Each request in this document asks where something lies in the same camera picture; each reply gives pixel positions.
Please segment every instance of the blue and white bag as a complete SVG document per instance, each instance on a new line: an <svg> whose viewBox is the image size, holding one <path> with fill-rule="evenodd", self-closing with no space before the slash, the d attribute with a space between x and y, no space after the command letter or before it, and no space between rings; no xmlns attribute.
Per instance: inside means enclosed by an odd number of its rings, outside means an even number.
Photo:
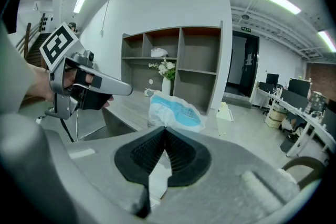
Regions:
<svg viewBox="0 0 336 224"><path fill-rule="evenodd" d="M149 126L170 126L193 132L205 128L206 118L181 98L160 91L151 97Z"/></svg>

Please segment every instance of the human hand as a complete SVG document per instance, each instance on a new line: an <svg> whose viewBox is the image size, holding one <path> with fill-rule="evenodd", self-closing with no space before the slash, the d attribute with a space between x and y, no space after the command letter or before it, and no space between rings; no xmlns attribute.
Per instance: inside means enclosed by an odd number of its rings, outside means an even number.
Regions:
<svg viewBox="0 0 336 224"><path fill-rule="evenodd" d="M49 83L49 73L47 70L35 67L30 65L30 67L35 72L35 82L33 85L30 86L30 88L27 91L27 94L34 95L34 96L40 96L45 98L47 101L53 102L54 100L54 92L52 91ZM75 82L76 77L76 70L70 70L65 72L64 74L64 88L68 88ZM86 75L85 82L91 84L93 80L93 76L90 74ZM104 104L104 107L108 107L110 104L106 102Z"/></svg>

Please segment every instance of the exit sign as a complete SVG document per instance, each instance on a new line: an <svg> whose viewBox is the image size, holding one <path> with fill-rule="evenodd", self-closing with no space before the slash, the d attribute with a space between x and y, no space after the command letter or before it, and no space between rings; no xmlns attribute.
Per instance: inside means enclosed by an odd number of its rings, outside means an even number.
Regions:
<svg viewBox="0 0 336 224"><path fill-rule="evenodd" d="M241 27L242 29L242 31L245 31L245 32L249 32L249 33L251 33L251 28L247 28L247 27Z"/></svg>

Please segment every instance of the wooden shelf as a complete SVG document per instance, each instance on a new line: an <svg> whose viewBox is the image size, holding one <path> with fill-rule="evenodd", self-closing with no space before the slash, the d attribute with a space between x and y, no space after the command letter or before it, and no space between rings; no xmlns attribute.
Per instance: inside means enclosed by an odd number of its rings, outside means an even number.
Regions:
<svg viewBox="0 0 336 224"><path fill-rule="evenodd" d="M194 105L201 114L210 109L221 56L220 27L184 26L123 35L121 80L134 90L161 89L163 77L150 63L160 64L164 57L151 57L151 50L165 49L167 61L176 64L171 94Z"/></svg>
<svg viewBox="0 0 336 224"><path fill-rule="evenodd" d="M164 57L121 57L124 60L163 60ZM165 57L166 60L176 61L177 57Z"/></svg>
<svg viewBox="0 0 336 224"><path fill-rule="evenodd" d="M187 69L187 68L178 68L179 71L187 71L187 72L196 72L196 73L202 73L202 74L209 74L209 75L217 75L215 72L208 72L208 71L201 71L201 70L195 70L195 69Z"/></svg>

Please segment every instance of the desk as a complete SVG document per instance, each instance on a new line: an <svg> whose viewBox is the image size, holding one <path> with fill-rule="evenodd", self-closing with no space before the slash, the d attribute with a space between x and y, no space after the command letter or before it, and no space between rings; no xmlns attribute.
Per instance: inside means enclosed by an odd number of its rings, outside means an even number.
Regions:
<svg viewBox="0 0 336 224"><path fill-rule="evenodd" d="M313 133L310 136L310 139L308 140L308 142L304 145L301 146L300 150L298 153L300 153L302 151L302 149L309 143L309 141L312 139L312 137L316 134L318 137L321 138L321 140L324 142L324 144L326 145L324 148L328 147L330 149L331 152L335 153L336 151L336 141L335 139L332 137L331 134L329 134L321 124L318 123L318 121L315 118L312 118L310 115L305 114L304 111L298 110L297 108L295 108L294 106L288 104L287 102L283 101L282 99L280 99L279 96L276 96L274 94L270 94L268 92L265 92L259 88L257 88L257 91L260 94L264 95L264 98L261 101L260 107L262 107L265 98L266 97L270 97L272 98L274 101L276 101L278 104L280 104L280 106L284 107L285 109L287 109L289 112L300 116L301 118L303 118L306 122L307 125L306 127L303 129L303 133L300 135L300 137L297 139L297 141L295 142L295 144L292 146L292 148L287 152L286 156L290 157L293 154L293 151L299 146L300 142L302 141L303 137L307 134L307 131L309 129L310 126L313 127ZM276 102L272 103L272 106L267 114L267 117L270 116L271 111L274 108L274 105Z"/></svg>
<svg viewBox="0 0 336 224"><path fill-rule="evenodd" d="M150 106L150 98L146 97L143 92L133 91L130 96L115 95L113 101L109 101L110 106L107 111L112 113L121 122L135 131L148 128L148 111ZM210 109L205 129L199 133L219 137L218 125L216 119L216 111Z"/></svg>

